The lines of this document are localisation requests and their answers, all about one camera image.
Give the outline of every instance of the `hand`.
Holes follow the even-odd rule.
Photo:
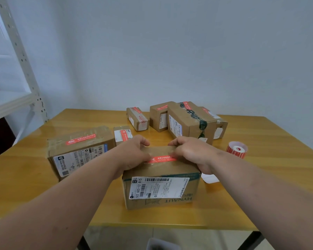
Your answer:
[[[108,151],[106,154],[112,154],[115,160],[118,161],[119,169],[115,175],[115,179],[118,178],[124,170],[129,170],[144,161],[151,160],[151,155],[140,150],[141,147],[149,145],[150,142],[142,135],[136,135],[132,139]]]
[[[178,146],[171,154],[172,157],[177,158],[183,156],[187,160],[196,163],[199,170],[203,174],[212,175],[211,170],[213,153],[217,148],[205,143],[196,138],[180,136],[168,144],[169,146]]]

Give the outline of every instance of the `forearm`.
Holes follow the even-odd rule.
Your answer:
[[[275,249],[313,249],[313,194],[226,152],[212,171]]]
[[[0,249],[75,249],[116,173],[104,154],[0,220]]]

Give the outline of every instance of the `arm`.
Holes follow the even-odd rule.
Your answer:
[[[215,174],[275,249],[313,249],[313,194],[198,139],[179,137],[184,156],[204,174]]]
[[[141,135],[88,162],[0,220],[0,249],[75,249],[110,183],[150,155]]]

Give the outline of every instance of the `cardboard box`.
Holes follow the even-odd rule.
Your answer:
[[[226,131],[228,122],[219,117],[218,115],[212,113],[205,107],[201,107],[206,113],[208,113],[211,117],[217,120],[217,128],[213,139],[221,139]]]
[[[168,104],[168,130],[174,138],[194,137],[212,145],[217,120],[192,102]]]
[[[48,139],[48,160],[61,180],[115,146],[109,128],[100,126]]]
[[[126,108],[126,116],[136,131],[144,131],[149,128],[150,121],[138,107]]]
[[[150,107],[150,126],[157,132],[168,129],[167,108],[168,103],[161,103]]]
[[[127,125],[114,127],[114,134],[116,146],[133,138],[130,127]]]
[[[124,171],[123,187],[128,210],[183,204],[193,201],[200,174],[196,164],[169,154],[175,146],[144,147],[153,160]]]

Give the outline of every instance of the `white label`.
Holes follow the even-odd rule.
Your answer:
[[[131,124],[134,126],[134,120],[132,119],[131,116],[129,116],[129,120],[130,120]]]
[[[148,128],[147,123],[148,123],[147,121],[146,122],[139,122],[138,131],[147,130],[147,128]]]
[[[208,140],[207,138],[199,138],[199,140],[202,140],[203,142],[206,143],[206,141]]]
[[[218,115],[213,114],[211,111],[209,111],[209,114],[210,114],[210,116],[213,117],[213,118],[221,118],[221,117],[219,117]]]
[[[169,115],[169,127],[171,132],[176,136],[182,136],[182,126],[171,115]]]
[[[114,131],[114,134],[115,134],[115,141],[116,142],[121,142],[123,141],[123,137],[121,135],[121,131],[126,131],[126,135],[129,139],[132,139],[133,136],[132,136],[132,133],[131,133],[131,130],[117,130],[117,131]]]
[[[223,129],[221,127],[217,128],[213,139],[218,139],[222,132],[223,132]]]
[[[181,198],[190,177],[143,177],[131,179],[129,199]]]
[[[160,115],[160,126],[159,129],[167,127],[167,113],[161,114]]]
[[[54,156],[53,160],[61,177],[70,175],[88,161],[108,151],[108,145],[89,147],[75,152]]]

